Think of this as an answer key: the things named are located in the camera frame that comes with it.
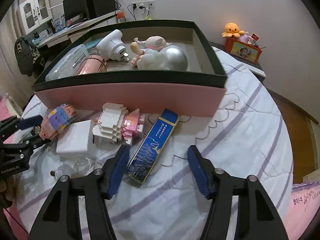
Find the person's left hand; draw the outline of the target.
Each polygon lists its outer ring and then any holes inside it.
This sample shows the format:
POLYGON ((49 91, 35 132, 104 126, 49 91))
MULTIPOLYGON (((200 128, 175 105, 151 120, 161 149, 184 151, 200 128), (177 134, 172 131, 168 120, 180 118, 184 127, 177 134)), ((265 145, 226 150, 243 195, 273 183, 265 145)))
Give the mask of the person's left hand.
POLYGON ((9 176, 8 178, 1 179, 1 207, 8 208, 16 196, 15 177, 9 176))

